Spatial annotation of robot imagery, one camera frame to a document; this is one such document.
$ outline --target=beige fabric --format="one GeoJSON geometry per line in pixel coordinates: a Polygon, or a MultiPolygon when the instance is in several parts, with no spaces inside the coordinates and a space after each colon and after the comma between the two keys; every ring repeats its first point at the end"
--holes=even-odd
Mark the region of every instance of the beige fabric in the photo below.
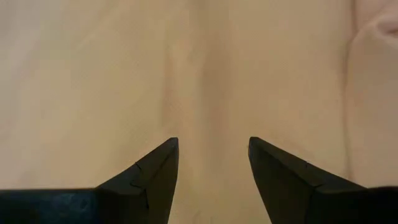
{"type": "Polygon", "coordinates": [[[0,187],[89,187],[180,138],[170,223],[268,223],[259,136],[347,176],[347,0],[0,2],[0,187]]]}
{"type": "Polygon", "coordinates": [[[398,185],[398,1],[357,3],[346,92],[352,178],[366,186],[398,185]]]}

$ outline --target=beige sheet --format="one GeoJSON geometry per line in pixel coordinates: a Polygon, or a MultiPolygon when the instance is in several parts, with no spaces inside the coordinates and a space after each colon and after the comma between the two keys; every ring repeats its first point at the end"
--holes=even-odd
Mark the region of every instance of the beige sheet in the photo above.
{"type": "Polygon", "coordinates": [[[398,1],[358,1],[346,91],[349,164],[366,186],[398,185],[398,1]]]}
{"type": "Polygon", "coordinates": [[[351,3],[0,1],[0,187],[95,186],[178,136],[170,223],[268,223],[250,136],[349,176],[351,3]]]}

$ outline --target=wrinkled cloth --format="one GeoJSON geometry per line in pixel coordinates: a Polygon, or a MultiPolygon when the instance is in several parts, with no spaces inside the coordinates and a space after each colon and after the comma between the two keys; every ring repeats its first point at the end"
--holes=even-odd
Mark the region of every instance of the wrinkled cloth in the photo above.
{"type": "Polygon", "coordinates": [[[398,1],[357,1],[346,84],[351,178],[398,185],[398,1]]]}
{"type": "Polygon", "coordinates": [[[367,170],[393,160],[396,48],[390,23],[385,36],[353,13],[347,0],[0,1],[0,187],[93,187],[171,136],[169,223],[269,223],[250,136],[374,184],[367,170]],[[389,160],[361,158],[379,152],[389,160]]]}

